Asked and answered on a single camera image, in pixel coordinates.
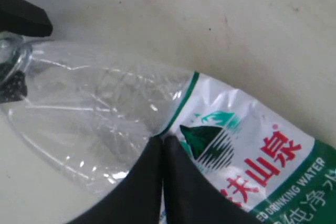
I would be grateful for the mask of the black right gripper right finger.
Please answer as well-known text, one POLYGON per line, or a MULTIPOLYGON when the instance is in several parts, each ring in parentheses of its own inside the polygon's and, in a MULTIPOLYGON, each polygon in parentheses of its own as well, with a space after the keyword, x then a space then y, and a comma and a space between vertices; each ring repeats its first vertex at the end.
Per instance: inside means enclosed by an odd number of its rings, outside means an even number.
POLYGON ((175 136, 166 137, 163 142, 163 164, 167 223, 260 223, 209 183, 175 136))

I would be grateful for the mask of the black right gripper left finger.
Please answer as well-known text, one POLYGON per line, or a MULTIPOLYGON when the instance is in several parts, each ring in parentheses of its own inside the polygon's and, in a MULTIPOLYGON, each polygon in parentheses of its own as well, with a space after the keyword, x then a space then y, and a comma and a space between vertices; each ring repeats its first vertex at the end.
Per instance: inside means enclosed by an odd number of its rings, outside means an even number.
POLYGON ((127 176, 102 200, 70 224, 159 223, 163 141, 149 139, 127 176))

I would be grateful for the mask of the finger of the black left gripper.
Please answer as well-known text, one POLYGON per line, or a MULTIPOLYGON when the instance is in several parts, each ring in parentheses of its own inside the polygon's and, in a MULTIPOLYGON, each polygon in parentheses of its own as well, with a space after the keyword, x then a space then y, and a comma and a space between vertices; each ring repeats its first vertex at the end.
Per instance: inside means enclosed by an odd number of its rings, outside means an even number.
POLYGON ((26 0, 1 0, 1 31, 28 37, 49 37, 53 25, 44 9, 26 0))
POLYGON ((21 101, 27 97, 27 94, 25 74, 22 71, 17 71, 1 86, 1 103, 21 101))

